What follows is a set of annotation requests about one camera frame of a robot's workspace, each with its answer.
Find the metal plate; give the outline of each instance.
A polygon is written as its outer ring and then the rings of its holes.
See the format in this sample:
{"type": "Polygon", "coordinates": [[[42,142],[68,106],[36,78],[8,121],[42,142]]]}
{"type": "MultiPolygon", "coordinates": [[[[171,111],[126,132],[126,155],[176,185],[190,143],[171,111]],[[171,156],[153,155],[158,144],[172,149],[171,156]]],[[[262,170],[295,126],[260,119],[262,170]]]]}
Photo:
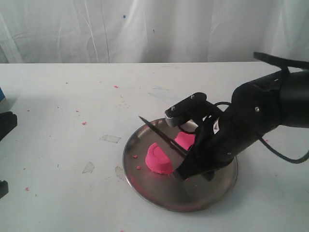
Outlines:
{"type": "MultiPolygon", "coordinates": [[[[152,121],[170,138],[175,138],[180,132],[178,128],[168,127],[165,119],[152,121]]],[[[193,131],[196,125],[187,122],[183,128],[193,131]]],[[[217,171],[211,182],[201,175],[179,182],[174,175],[157,174],[148,169],[145,164],[148,147],[153,143],[163,149],[176,169],[182,158],[165,144],[146,125],[140,127],[128,140],[123,154],[123,166],[128,183],[145,200],[170,211],[192,212],[210,207],[220,201],[234,186],[238,165],[236,158],[227,167],[217,171]]]]}

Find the white tabletop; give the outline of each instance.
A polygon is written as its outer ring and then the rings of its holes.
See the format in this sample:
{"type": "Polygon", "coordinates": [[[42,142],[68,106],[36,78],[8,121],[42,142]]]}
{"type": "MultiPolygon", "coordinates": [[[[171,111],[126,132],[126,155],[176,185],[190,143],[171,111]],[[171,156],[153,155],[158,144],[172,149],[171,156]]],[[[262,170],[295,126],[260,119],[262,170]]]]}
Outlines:
{"type": "MultiPolygon", "coordinates": [[[[205,211],[160,209],[124,180],[122,152],[142,125],[138,115],[163,117],[198,91],[230,101],[237,86],[276,70],[260,62],[0,65],[8,99],[0,110],[18,117],[0,142],[0,179],[10,189],[0,200],[0,230],[307,232],[309,162],[289,164],[260,142],[238,156],[232,192],[205,211]]],[[[308,135],[280,127],[265,138],[295,158],[309,148],[308,135]]]]}

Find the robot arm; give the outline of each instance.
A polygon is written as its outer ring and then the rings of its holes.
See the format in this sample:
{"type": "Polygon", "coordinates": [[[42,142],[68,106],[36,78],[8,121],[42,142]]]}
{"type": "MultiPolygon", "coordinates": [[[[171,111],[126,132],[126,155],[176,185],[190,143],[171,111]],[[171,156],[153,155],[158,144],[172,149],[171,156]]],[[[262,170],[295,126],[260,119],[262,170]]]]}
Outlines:
{"type": "Polygon", "coordinates": [[[239,86],[231,103],[211,104],[205,94],[196,93],[166,111],[170,126],[180,127],[190,119],[198,125],[194,144],[174,171],[179,179],[204,174],[211,181],[215,171],[227,166],[257,140],[291,163],[309,158],[309,153],[296,160],[287,158],[262,138],[279,125],[309,128],[309,71],[288,70],[288,67],[309,70],[309,63],[263,53],[255,53],[254,57],[280,67],[281,71],[239,86]],[[224,112],[218,108],[220,104],[228,105],[224,112]]]}

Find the white curtain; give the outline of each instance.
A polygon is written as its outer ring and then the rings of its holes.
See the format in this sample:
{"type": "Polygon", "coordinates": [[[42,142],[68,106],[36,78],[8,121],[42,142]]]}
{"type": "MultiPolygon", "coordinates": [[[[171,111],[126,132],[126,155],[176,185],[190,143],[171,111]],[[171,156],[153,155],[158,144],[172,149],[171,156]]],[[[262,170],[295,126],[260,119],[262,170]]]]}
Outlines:
{"type": "Polygon", "coordinates": [[[309,0],[0,0],[0,62],[309,61],[309,0]]]}

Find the pink play dough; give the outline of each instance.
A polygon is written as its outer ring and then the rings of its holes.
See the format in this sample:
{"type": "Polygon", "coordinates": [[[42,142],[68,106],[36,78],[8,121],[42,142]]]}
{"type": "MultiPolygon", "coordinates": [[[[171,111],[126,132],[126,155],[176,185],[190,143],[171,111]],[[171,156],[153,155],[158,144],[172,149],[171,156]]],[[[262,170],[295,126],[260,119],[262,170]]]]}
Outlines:
{"type": "Polygon", "coordinates": [[[145,159],[147,167],[159,174],[171,174],[173,172],[172,163],[163,150],[154,143],[148,148],[145,159]]]}
{"type": "Polygon", "coordinates": [[[188,150],[189,147],[194,143],[194,139],[194,134],[186,134],[184,132],[179,132],[175,139],[175,142],[177,142],[184,149],[188,150]]]}

